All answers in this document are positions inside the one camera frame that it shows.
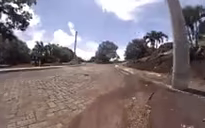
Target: roadside vegetation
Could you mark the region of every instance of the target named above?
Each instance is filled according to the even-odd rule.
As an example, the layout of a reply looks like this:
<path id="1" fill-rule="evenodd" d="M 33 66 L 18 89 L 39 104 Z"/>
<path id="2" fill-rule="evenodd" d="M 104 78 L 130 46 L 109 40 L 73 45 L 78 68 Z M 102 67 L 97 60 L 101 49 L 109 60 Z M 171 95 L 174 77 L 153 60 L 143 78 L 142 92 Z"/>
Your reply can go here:
<path id="1" fill-rule="evenodd" d="M 13 30 L 25 31 L 29 26 L 32 15 L 23 11 L 25 6 L 37 4 L 36 0 L 28 1 L 0 1 L 0 19 L 7 15 L 9 20 L 0 21 L 0 65 L 17 65 L 32 63 L 39 65 L 44 63 L 63 63 L 74 59 L 74 52 L 57 44 L 50 42 L 36 42 L 33 49 L 27 47 L 26 42 L 15 36 Z M 188 41 L 190 42 L 191 55 L 200 53 L 199 42 L 205 41 L 205 7 L 201 5 L 186 6 L 183 8 L 186 21 Z M 167 34 L 153 30 L 143 37 L 137 37 L 126 46 L 125 60 L 138 60 L 154 53 L 165 52 L 173 48 L 172 42 L 168 42 Z M 95 56 L 88 62 L 110 63 L 118 62 L 120 57 L 117 54 L 118 46 L 113 41 L 103 41 Z"/>

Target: curb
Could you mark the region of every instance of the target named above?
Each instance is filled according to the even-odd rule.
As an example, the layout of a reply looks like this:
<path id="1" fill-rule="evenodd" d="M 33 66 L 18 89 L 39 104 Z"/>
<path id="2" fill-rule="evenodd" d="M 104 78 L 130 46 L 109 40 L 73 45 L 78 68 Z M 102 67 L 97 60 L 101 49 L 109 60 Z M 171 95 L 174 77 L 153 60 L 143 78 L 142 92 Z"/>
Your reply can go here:
<path id="1" fill-rule="evenodd" d="M 123 66 L 120 66 L 120 65 L 116 66 L 115 65 L 115 68 L 117 70 L 121 71 L 121 72 L 125 72 L 125 73 L 128 73 L 128 74 L 134 75 L 134 73 L 129 72 L 128 70 L 126 70 L 126 69 L 130 69 L 128 67 L 123 67 Z M 159 86 L 161 88 L 164 88 L 164 89 L 167 89 L 169 91 L 173 91 L 173 92 L 177 92 L 177 93 L 181 93 L 181 94 L 185 94 L 185 95 L 192 95 L 192 96 L 195 96 L 195 97 L 200 98 L 200 99 L 205 101 L 205 96 L 198 95 L 198 94 L 193 94 L 193 93 L 189 93 L 189 92 L 185 92 L 185 91 L 178 90 L 178 89 L 174 89 L 174 88 L 172 88 L 171 85 L 165 84 L 165 83 L 160 82 L 160 81 L 151 80 L 149 78 L 142 78 L 142 79 L 144 79 L 145 81 L 150 81 L 151 83 L 156 84 L 157 86 Z"/>
<path id="2" fill-rule="evenodd" d="M 56 69 L 56 68 L 62 68 L 62 67 L 64 67 L 64 66 L 2 69 L 2 70 L 0 70 L 0 74 L 2 74 L 2 73 L 10 73 L 10 72 L 22 72 L 22 71 L 37 71 L 37 70 L 46 70 L 46 69 Z"/>

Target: cobblestone road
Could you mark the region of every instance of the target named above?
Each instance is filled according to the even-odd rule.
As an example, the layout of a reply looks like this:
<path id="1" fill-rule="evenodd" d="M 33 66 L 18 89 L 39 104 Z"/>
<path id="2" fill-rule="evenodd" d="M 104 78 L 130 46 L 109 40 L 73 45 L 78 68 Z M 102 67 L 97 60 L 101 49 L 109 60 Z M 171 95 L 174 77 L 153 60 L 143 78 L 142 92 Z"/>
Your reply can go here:
<path id="1" fill-rule="evenodd" d="M 121 80 L 114 65 L 94 64 L 0 74 L 0 128 L 66 128 Z"/>

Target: sidewalk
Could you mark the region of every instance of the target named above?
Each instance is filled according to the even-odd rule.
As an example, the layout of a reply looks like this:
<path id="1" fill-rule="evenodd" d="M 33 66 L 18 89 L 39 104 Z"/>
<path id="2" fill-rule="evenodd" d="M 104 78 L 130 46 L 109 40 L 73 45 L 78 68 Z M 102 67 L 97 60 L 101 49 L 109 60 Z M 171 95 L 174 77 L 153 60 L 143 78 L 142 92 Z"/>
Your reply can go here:
<path id="1" fill-rule="evenodd" d="M 62 68 L 62 67 L 64 67 L 64 66 L 45 66 L 45 67 L 26 67 L 26 68 L 3 68 L 3 69 L 0 69 L 0 73 L 45 70 L 45 69 L 55 69 L 55 68 Z"/>

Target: palm tree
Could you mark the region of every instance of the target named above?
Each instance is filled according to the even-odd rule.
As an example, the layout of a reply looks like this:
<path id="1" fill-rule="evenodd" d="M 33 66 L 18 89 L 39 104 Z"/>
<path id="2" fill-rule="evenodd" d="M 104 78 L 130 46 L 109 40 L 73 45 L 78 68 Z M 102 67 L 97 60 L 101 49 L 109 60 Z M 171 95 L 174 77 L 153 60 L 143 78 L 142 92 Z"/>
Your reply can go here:
<path id="1" fill-rule="evenodd" d="M 45 47 L 44 43 L 41 41 L 37 41 L 33 50 L 32 50 L 32 57 L 34 57 L 35 65 L 41 65 L 41 61 L 43 56 L 45 55 Z"/>
<path id="2" fill-rule="evenodd" d="M 195 43 L 195 47 L 198 47 L 199 25 L 202 20 L 205 19 L 205 7 L 201 5 L 195 7 L 186 6 L 183 9 L 183 14 L 186 22 L 188 39 L 192 46 L 193 43 Z"/>
<path id="3" fill-rule="evenodd" d="M 172 86 L 177 89 L 186 89 L 190 66 L 185 20 L 179 0 L 167 0 L 167 3 L 174 35 Z"/>
<path id="4" fill-rule="evenodd" d="M 154 49 L 155 46 L 157 48 L 158 44 L 163 43 L 165 38 L 168 39 L 168 36 L 161 31 L 151 31 L 150 33 L 147 33 L 143 38 L 147 43 L 150 43 L 152 48 Z"/>

